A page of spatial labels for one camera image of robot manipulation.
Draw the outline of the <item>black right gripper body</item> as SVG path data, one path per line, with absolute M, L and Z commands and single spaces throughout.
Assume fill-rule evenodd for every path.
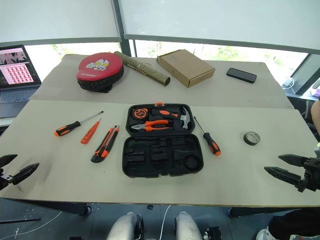
M 299 192 L 305 189 L 316 191 L 320 189 L 320 159 L 314 157 L 303 157 L 302 166 L 305 169 L 304 177 L 297 184 Z

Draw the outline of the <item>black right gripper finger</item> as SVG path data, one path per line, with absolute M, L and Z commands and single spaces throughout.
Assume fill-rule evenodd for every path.
M 292 166 L 297 166 L 297 167 L 303 167 L 305 162 L 309 160 L 308 157 L 295 155 L 295 154 L 282 154 L 282 155 L 279 155 L 278 158 Z
M 265 166 L 264 169 L 274 178 L 289 183 L 295 187 L 297 187 L 298 183 L 301 180 L 301 177 L 299 175 L 291 173 L 288 170 L 280 167 Z

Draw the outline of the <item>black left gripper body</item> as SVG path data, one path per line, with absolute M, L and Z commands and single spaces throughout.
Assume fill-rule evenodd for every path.
M 0 190 L 3 190 L 6 188 L 9 184 L 12 183 L 13 177 L 10 175 L 6 175 L 4 173 L 4 170 L 1 168 L 0 169 Z

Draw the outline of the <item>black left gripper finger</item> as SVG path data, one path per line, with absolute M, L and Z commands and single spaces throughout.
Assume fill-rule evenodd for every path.
M 39 165 L 39 163 L 34 163 L 23 168 L 22 170 L 20 170 L 20 172 L 12 177 L 11 183 L 13 185 L 19 184 L 20 182 L 28 178 L 33 172 L 35 172 Z
M 3 167 L 8 165 L 13 159 L 15 159 L 17 154 L 8 154 L 0 157 L 0 173 L 2 173 Z

